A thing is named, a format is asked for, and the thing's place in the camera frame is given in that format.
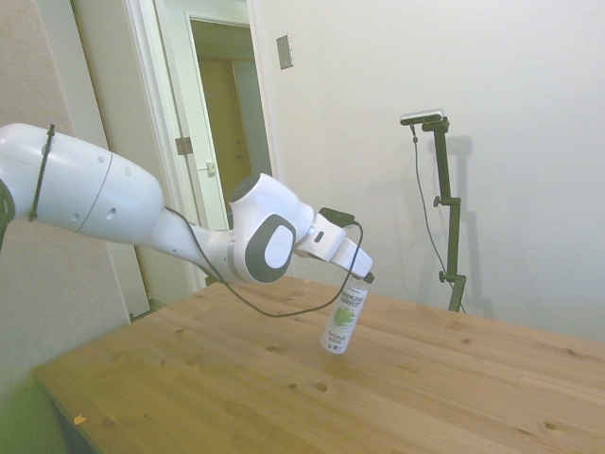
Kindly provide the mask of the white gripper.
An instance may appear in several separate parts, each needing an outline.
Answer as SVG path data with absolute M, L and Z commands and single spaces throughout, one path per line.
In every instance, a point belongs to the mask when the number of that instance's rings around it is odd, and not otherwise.
M 372 284 L 375 279 L 371 272 L 372 259 L 344 230 L 354 223 L 354 216 L 348 213 L 318 212 L 308 233 L 296 245 L 296 255 L 332 263 Z

